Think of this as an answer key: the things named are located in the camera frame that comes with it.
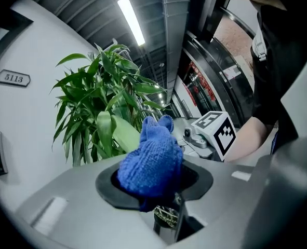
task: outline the room number sign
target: room number sign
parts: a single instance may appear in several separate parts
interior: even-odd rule
[[[19,86],[26,88],[31,79],[29,75],[9,71],[9,70],[2,70],[0,72],[0,83],[12,86]]]

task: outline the fluorescent ceiling light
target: fluorescent ceiling light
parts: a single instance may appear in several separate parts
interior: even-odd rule
[[[145,40],[130,0],[119,0],[117,3],[125,16],[133,35],[135,36],[138,46],[144,44]]]

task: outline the potted plant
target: potted plant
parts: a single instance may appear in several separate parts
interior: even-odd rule
[[[114,45],[85,56],[73,53],[58,64],[84,58],[88,65],[65,72],[65,77],[52,89],[61,88],[56,116],[55,139],[65,130],[65,157],[72,149],[73,166],[81,160],[90,163],[135,150],[139,132],[148,111],[143,106],[165,109],[147,99],[145,94],[166,91],[156,82],[140,75],[132,61],[117,51],[129,49]]]

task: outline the person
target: person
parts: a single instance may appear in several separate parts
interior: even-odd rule
[[[225,161],[256,151],[277,121],[279,131],[272,143],[273,153],[298,136],[281,98],[307,61],[307,1],[250,1],[258,10],[266,56],[260,57],[251,48],[255,78],[253,114],[238,131]]]

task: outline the black shirt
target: black shirt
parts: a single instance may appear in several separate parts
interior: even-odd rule
[[[266,62],[259,62],[256,58],[253,60],[253,116],[265,125],[274,125],[278,120],[279,131],[274,151],[297,138],[297,132],[281,98],[307,61],[307,27],[302,23],[301,16],[295,15],[293,10],[289,11],[287,6],[286,8],[287,11],[261,6],[258,20],[267,56]]]

